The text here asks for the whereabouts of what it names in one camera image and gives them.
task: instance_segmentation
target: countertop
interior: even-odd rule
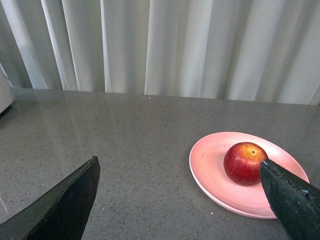
[[[280,240],[278,220],[212,201],[189,166],[206,135],[240,132],[293,156],[320,188],[320,106],[11,88],[0,114],[0,223],[91,156],[101,165],[83,240]]]

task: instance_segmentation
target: speckled stone surface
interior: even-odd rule
[[[288,239],[198,187],[189,154],[202,137],[242,132],[290,153],[320,188],[320,106],[11,89],[0,114],[0,223],[91,156],[100,182],[83,240]]]

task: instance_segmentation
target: white appliance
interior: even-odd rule
[[[14,101],[4,74],[0,70],[0,113],[2,113]]]

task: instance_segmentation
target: curtain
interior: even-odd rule
[[[317,0],[0,1],[14,87],[320,102]]]

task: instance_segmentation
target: plate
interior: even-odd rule
[[[205,194],[222,207],[251,218],[276,219],[261,183],[241,186],[226,175],[225,154],[240,142],[258,144],[269,159],[309,183],[304,169],[289,153],[267,140],[241,132],[218,132],[201,138],[189,156],[192,175]]]

